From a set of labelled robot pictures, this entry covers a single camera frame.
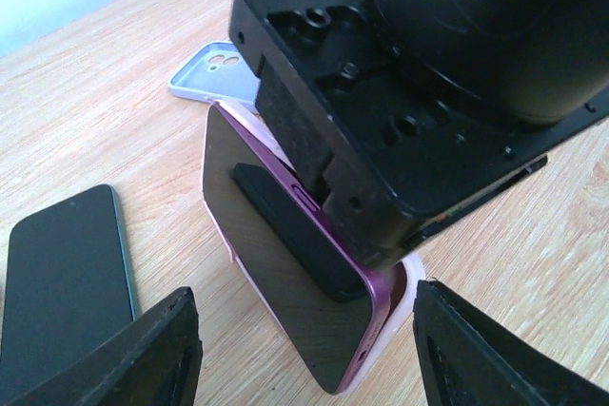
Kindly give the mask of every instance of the wooden table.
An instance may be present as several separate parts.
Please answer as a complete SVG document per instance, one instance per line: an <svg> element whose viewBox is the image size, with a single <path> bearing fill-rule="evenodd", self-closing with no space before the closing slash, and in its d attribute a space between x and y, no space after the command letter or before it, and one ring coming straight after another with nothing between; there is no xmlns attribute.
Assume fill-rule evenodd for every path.
<svg viewBox="0 0 609 406"><path fill-rule="evenodd" d="M167 79L226 39L231 0L118 0L0 60L0 291L11 228L116 187L143 310L192 287L198 404L425 404L409 320L351 397L328 396L228 255L201 202L207 106ZM609 123L420 250L438 278L549 357L609 389Z"/></svg>

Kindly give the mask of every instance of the light blue phone case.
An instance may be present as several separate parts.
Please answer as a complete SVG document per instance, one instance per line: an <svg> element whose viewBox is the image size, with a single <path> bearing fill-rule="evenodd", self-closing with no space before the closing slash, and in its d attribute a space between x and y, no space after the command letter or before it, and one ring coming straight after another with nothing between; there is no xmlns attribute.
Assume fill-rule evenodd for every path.
<svg viewBox="0 0 609 406"><path fill-rule="evenodd" d="M171 92L199 102L236 101L257 113L260 80L231 42L212 42L197 51L169 80Z"/></svg>

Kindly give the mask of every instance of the screw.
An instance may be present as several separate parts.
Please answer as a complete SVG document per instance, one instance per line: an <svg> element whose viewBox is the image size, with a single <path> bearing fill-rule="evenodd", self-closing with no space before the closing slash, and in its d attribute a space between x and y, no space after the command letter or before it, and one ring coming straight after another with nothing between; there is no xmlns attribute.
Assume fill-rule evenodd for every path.
<svg viewBox="0 0 609 406"><path fill-rule="evenodd" d="M353 64L352 62L345 62L341 65L341 73L350 78L355 78L359 73L358 66Z"/></svg>
<svg viewBox="0 0 609 406"><path fill-rule="evenodd" d="M510 146L504 146L501 155L503 156L503 158L507 159L508 161L511 161L516 156L516 153L514 152L514 149L512 149Z"/></svg>

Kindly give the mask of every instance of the black cylinder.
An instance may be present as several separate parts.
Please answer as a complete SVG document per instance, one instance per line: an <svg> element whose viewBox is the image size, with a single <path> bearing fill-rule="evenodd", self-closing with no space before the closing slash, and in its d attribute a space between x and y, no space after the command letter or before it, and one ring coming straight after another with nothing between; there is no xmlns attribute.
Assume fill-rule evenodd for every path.
<svg viewBox="0 0 609 406"><path fill-rule="evenodd" d="M374 2L406 76L414 59L472 106L548 125L609 83L609 0Z"/></svg>

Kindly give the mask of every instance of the phone screen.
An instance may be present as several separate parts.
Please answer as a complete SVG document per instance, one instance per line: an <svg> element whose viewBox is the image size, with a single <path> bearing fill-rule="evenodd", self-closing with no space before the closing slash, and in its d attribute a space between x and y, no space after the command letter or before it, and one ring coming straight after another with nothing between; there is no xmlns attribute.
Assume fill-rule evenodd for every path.
<svg viewBox="0 0 609 406"><path fill-rule="evenodd" d="M207 206L311 374L324 390L335 393L371 320L370 296L339 302L311 278L302 259L287 249L241 188L268 184L266 180L274 178L268 172L261 174L264 164L220 111L211 109L208 116L203 182ZM259 193L267 204L277 204L278 196L272 192L267 185ZM277 211L287 221L305 223L292 219L296 213L302 216L295 203L290 208L284 199L281 205ZM340 256L330 249L323 255L328 262L337 261L331 256ZM360 286L344 275L332 287L357 291Z"/></svg>
<svg viewBox="0 0 609 406"><path fill-rule="evenodd" d="M347 302L368 293L360 275L266 169L236 164L232 178L326 295Z"/></svg>
<svg viewBox="0 0 609 406"><path fill-rule="evenodd" d="M135 318L117 196L108 185L10 232L0 403L63 372Z"/></svg>

